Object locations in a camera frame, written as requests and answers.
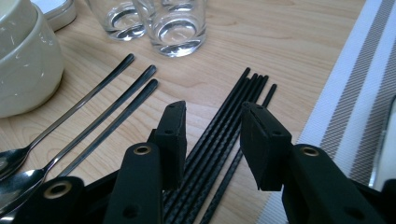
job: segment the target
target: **black plastic part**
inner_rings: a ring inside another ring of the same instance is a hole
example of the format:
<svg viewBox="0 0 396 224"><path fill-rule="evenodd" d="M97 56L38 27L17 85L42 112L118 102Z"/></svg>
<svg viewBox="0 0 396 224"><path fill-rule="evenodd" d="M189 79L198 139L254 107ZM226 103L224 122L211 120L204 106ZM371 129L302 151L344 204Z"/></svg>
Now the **black plastic part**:
<svg viewBox="0 0 396 224"><path fill-rule="evenodd" d="M86 207L84 190L77 177L52 179L21 206L12 223L80 223Z"/></svg>
<svg viewBox="0 0 396 224"><path fill-rule="evenodd" d="M163 189L177 189L183 178L186 160L186 102L167 106L158 128L148 139L161 149L163 165Z"/></svg>
<svg viewBox="0 0 396 224"><path fill-rule="evenodd" d="M162 223L162 201L160 150L152 143L129 147L108 203L104 223Z"/></svg>
<svg viewBox="0 0 396 224"><path fill-rule="evenodd" d="M261 190L279 191L291 134L263 106L242 104L241 149Z"/></svg>
<svg viewBox="0 0 396 224"><path fill-rule="evenodd" d="M289 223L385 223L320 148L290 151L282 201Z"/></svg>

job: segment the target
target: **white placemat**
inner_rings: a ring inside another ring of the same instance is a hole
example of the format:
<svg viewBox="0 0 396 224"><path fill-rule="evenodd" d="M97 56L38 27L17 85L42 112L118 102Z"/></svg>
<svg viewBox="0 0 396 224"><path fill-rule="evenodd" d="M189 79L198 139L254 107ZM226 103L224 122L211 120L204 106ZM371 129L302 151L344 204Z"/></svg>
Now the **white placemat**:
<svg viewBox="0 0 396 224"><path fill-rule="evenodd" d="M396 94L395 41L395 0L367 0L298 140L365 185ZM258 223L286 222L281 192L271 193Z"/></svg>

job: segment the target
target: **metal grommet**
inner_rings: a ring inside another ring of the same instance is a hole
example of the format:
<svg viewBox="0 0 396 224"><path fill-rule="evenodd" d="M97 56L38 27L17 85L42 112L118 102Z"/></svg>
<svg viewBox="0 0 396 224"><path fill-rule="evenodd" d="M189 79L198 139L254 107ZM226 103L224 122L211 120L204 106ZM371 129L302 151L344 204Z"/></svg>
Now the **metal grommet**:
<svg viewBox="0 0 396 224"><path fill-rule="evenodd" d="M137 147L134 149L134 154L142 156L142 155L149 154L150 151L151 151L151 147L149 147L149 146Z"/></svg>
<svg viewBox="0 0 396 224"><path fill-rule="evenodd" d="M47 199L57 199L64 196L71 188L72 184L69 181L59 181L44 191L44 197Z"/></svg>
<svg viewBox="0 0 396 224"><path fill-rule="evenodd" d="M305 156L316 157L319 155L319 152L312 147L302 147L300 150L303 152L303 154L305 154Z"/></svg>

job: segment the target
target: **striped placemat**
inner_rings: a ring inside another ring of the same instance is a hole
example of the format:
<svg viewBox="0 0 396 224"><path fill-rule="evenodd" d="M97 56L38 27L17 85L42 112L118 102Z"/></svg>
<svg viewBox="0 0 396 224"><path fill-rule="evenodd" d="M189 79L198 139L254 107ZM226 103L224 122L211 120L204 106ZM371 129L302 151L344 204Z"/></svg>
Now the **striped placemat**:
<svg viewBox="0 0 396 224"><path fill-rule="evenodd" d="M344 174L371 183L375 153L396 94L396 3L367 0L298 143L321 147ZM281 192L258 223L286 223Z"/></svg>

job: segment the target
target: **screw hole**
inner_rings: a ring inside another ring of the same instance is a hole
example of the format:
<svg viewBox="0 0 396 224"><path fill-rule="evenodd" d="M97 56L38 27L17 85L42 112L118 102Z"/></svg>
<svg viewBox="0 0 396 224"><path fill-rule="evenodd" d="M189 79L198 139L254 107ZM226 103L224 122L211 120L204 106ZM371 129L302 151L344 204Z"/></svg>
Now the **screw hole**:
<svg viewBox="0 0 396 224"><path fill-rule="evenodd" d="M134 218L140 214L140 207L138 205L132 204L125 207L122 215L126 218Z"/></svg>
<svg viewBox="0 0 396 224"><path fill-rule="evenodd" d="M60 181L49 186L44 191L44 197L46 199L57 199L64 196L72 188L72 184L68 181Z"/></svg>

